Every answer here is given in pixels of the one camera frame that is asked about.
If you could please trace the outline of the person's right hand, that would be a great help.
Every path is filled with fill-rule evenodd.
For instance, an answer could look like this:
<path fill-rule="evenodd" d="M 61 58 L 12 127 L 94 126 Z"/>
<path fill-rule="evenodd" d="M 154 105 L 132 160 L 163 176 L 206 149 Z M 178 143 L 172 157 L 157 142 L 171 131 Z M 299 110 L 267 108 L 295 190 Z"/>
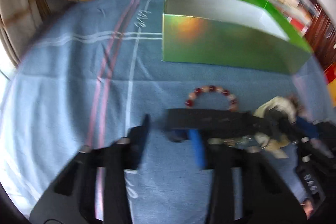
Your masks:
<path fill-rule="evenodd" d="M 313 214 L 314 208 L 313 205 L 311 203 L 311 201 L 307 198 L 304 201 L 302 201 L 301 203 L 301 207 L 303 208 L 307 219 L 309 219 L 311 217 L 311 215 Z"/>

